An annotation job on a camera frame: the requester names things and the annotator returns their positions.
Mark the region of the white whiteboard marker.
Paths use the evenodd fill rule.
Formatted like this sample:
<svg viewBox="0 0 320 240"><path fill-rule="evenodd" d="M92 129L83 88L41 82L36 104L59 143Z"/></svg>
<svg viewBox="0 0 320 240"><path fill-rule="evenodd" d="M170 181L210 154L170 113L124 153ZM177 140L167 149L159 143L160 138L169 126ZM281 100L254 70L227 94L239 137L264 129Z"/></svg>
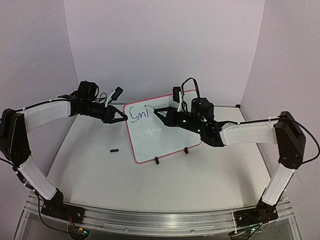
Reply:
<svg viewBox="0 0 320 240"><path fill-rule="evenodd" d="M152 111L155 110L155 108L153 108L153 107L151 107L151 106L148 106L148 105L145 105L144 107L147 108L147 109L150 109L150 110L152 110Z"/></svg>

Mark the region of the pink framed whiteboard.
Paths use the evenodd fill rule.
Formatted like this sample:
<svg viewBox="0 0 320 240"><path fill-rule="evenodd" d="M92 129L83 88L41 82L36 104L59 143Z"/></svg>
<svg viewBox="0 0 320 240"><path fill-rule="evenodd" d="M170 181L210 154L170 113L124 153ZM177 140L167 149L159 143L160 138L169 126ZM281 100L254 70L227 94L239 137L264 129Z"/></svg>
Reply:
<svg viewBox="0 0 320 240"><path fill-rule="evenodd" d="M178 107L173 94L157 96L124 105L127 115L126 128L130 140L134 161L144 164L184 148L194 148L201 144L200 136L179 127L165 126L153 110L164 107Z"/></svg>

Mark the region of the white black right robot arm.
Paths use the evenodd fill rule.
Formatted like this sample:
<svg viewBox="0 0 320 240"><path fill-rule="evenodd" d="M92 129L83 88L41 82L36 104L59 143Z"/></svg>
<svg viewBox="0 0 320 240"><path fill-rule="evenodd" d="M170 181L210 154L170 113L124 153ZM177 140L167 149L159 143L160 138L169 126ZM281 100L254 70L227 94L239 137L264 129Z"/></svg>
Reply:
<svg viewBox="0 0 320 240"><path fill-rule="evenodd" d="M240 144L271 144L277 152L270 181L256 207L235 213L239 218L267 218L276 213L276 205L294 173L304 162L306 137L302 126L288 111L279 116L251 121L217 121L214 105L205 97L191 101L191 111L184 100L179 107L154 109L154 114L167 127L181 128L198 134L200 140L215 148Z"/></svg>

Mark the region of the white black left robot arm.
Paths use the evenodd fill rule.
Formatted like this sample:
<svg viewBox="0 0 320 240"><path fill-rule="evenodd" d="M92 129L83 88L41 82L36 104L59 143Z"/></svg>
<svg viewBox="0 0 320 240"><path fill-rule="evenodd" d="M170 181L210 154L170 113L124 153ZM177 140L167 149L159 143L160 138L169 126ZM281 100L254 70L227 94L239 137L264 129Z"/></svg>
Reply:
<svg viewBox="0 0 320 240"><path fill-rule="evenodd" d="M101 120L104 124L127 121L128 117L111 103L123 93L114 89L104 100L98 97L99 87L94 82L81 81L71 94L60 95L21 109L7 108L0 118L0 151L12 165L22 184L44 200L56 218L69 214L63 193L37 167L30 148L28 134L50 122L77 115Z"/></svg>

